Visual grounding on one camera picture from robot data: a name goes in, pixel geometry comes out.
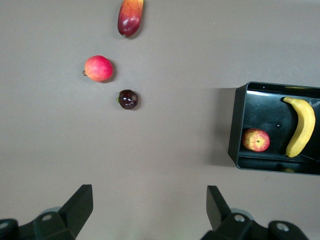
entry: banana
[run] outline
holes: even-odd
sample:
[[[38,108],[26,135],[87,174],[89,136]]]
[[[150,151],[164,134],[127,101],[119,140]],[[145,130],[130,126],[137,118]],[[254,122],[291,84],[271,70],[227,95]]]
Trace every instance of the banana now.
[[[293,158],[301,153],[309,142],[315,129],[316,116],[311,105],[303,100],[286,96],[283,101],[291,104],[298,114],[298,124],[296,130],[285,150],[285,155]]]

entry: gray table surface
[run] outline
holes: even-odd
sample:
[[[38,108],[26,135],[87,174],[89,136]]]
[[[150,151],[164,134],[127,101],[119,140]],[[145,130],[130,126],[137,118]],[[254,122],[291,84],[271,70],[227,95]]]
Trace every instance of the gray table surface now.
[[[240,170],[227,151],[236,88],[320,86],[320,1],[145,0],[131,39],[121,2],[0,1],[0,219],[26,224],[92,184],[78,240],[199,240],[217,185],[264,227],[318,240],[319,176]],[[82,76],[94,55],[111,82]]]

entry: rectangular black bin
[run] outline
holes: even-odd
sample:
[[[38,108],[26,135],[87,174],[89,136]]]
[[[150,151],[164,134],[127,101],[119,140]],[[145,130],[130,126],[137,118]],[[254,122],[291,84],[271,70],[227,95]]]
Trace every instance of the rectangular black bin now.
[[[296,157],[286,157],[286,148],[298,123],[298,115],[284,97],[304,99],[314,109],[311,139]],[[269,134],[270,146],[263,152],[241,143],[245,129]],[[228,154],[239,169],[320,175],[320,88],[248,82],[235,91]]]

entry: pink pomegranate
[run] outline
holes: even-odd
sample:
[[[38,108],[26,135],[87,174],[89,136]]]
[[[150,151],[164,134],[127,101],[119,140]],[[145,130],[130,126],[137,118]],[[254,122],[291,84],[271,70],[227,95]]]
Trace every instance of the pink pomegranate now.
[[[92,56],[84,63],[84,76],[96,82],[103,82],[112,76],[114,69],[109,59],[104,56]]]

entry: red and yellow mango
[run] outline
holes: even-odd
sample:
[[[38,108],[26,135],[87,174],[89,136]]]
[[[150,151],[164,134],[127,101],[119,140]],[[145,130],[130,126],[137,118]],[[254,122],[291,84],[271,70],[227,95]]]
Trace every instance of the red and yellow mango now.
[[[123,0],[118,17],[118,31],[124,37],[130,37],[140,27],[144,0]]]

